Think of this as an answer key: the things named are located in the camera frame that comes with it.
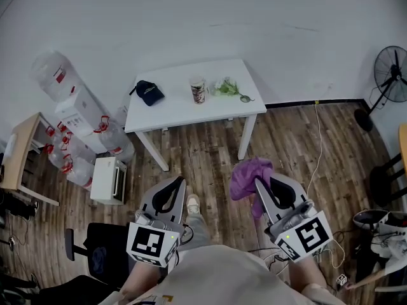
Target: white table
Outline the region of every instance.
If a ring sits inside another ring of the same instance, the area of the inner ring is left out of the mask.
[[[231,77],[237,82],[241,94],[250,96],[254,101],[243,103],[239,95],[229,97],[206,94],[205,102],[197,105],[193,101],[189,84],[190,77],[194,75],[205,78],[208,85],[213,85],[224,77]],[[145,72],[136,77],[134,86],[140,80],[155,83],[165,98],[150,107],[134,92],[130,99],[125,131],[135,132],[164,171],[169,170],[169,166],[146,135],[147,131],[246,117],[238,151],[238,159],[244,158],[256,116],[265,113],[266,107],[243,60],[211,61]]]

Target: table top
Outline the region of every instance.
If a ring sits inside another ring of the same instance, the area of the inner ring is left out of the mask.
[[[404,169],[407,173],[407,123],[401,123],[399,126],[399,143]]]
[[[39,121],[40,113],[37,113],[14,127],[12,134],[15,133],[17,138],[11,157],[3,161],[4,178],[0,183],[0,188],[10,190],[19,188],[31,140]]]
[[[190,78],[201,76],[207,85],[224,77],[237,82],[239,91],[253,102],[243,103],[240,96],[213,96],[205,94],[205,102],[195,104],[190,88]],[[140,80],[155,83],[165,98],[147,106],[134,92],[130,99],[125,131],[147,131],[170,126],[214,121],[217,119],[248,116],[266,112],[266,107],[243,60],[220,60],[182,65],[139,74]]]

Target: white t-shirt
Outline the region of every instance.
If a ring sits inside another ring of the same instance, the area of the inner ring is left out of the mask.
[[[320,289],[322,298],[313,298],[322,300],[318,303],[343,304],[326,289]],[[129,305],[138,303],[150,305],[315,304],[269,272],[263,260],[224,245],[185,251],[182,260],[161,284]]]

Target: fan base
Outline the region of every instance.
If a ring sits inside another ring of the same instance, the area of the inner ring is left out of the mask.
[[[366,132],[370,132],[373,129],[373,122],[366,111],[357,109],[354,113],[357,124]]]

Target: red label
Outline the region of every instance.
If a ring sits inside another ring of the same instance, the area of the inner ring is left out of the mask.
[[[121,153],[122,151],[123,151],[123,149],[122,148],[120,148],[120,147],[117,147],[116,149],[113,149],[113,150],[109,150],[112,154],[119,154],[119,153]]]
[[[55,79],[58,84],[61,84],[61,81],[65,78],[66,71],[63,69],[59,69],[59,71],[56,73],[57,78]]]
[[[92,181],[93,179],[90,178],[89,181],[83,186],[85,189],[87,189],[88,187],[90,187],[92,185]]]

